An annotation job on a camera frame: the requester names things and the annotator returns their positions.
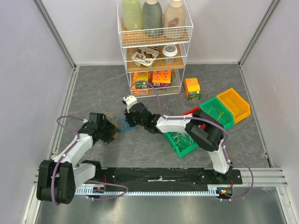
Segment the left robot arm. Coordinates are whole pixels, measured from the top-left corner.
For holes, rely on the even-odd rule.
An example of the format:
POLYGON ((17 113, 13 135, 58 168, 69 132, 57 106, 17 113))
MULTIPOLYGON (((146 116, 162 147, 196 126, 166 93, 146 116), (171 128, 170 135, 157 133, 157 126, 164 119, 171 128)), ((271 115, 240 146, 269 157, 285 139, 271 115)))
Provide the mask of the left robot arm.
POLYGON ((40 163, 36 190, 39 201, 69 204, 83 183, 102 180, 100 162, 83 161, 81 165, 78 162, 98 141, 104 144, 114 141, 120 130, 103 113, 92 112, 81 121, 83 125, 74 130, 72 142, 55 158, 40 163))

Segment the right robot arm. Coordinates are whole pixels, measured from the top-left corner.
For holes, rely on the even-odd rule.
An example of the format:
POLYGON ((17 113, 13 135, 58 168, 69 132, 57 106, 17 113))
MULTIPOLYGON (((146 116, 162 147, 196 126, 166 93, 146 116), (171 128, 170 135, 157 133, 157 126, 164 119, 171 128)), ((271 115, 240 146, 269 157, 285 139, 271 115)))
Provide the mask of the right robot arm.
POLYGON ((231 178, 232 163, 224 152, 228 132, 224 126, 201 109, 184 116, 167 116, 148 111, 143 103, 127 106, 124 111, 131 127, 142 126, 151 134, 184 133, 191 137, 201 149, 208 152, 218 183, 231 178))

